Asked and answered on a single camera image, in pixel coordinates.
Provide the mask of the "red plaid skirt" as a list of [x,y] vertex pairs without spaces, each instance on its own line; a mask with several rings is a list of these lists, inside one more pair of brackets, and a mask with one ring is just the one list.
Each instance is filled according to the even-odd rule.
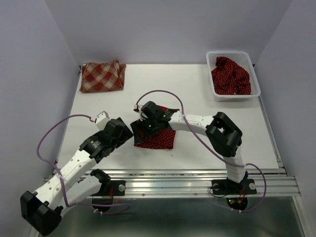
[[118,60],[108,63],[87,63],[82,66],[82,79],[79,91],[97,93],[124,89],[126,64]]

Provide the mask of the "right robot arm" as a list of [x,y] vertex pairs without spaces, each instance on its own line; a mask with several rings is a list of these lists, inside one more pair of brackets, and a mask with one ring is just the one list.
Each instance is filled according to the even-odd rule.
[[226,165],[228,189],[238,193],[245,187],[248,174],[240,152],[242,131],[225,113],[218,112],[214,116],[188,115],[177,109],[164,111],[152,101],[143,106],[136,105],[134,111],[139,114],[139,119],[130,125],[136,144],[165,131],[192,132],[196,138],[203,135],[210,141],[215,155],[219,155]]

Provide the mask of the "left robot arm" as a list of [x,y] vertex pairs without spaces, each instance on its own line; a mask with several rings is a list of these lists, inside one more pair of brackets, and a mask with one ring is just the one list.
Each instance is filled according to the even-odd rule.
[[22,217],[43,237],[51,234],[75,205],[96,193],[114,193],[111,178],[94,169],[103,158],[129,140],[133,133],[121,118],[101,113],[95,123],[99,131],[88,137],[74,156],[44,185],[20,197]]

